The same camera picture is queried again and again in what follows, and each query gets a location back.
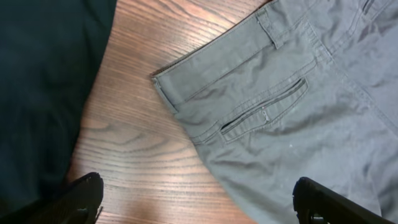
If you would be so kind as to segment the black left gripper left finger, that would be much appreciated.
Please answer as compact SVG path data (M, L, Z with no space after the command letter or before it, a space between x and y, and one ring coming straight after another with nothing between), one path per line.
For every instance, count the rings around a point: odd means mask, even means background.
M95 224L101 213L104 182L90 172L53 197L38 200L1 218L2 224Z

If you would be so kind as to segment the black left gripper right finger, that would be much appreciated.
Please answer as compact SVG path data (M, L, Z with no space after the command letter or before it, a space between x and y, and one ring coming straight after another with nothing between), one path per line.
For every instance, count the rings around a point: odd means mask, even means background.
M292 195L300 224L393 224L308 177L299 178Z

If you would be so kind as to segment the grey shorts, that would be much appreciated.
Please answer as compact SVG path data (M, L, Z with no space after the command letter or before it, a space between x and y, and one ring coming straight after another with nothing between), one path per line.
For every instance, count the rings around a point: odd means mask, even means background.
M152 79L256 222L296 223L303 176L397 221L395 0L271 1Z

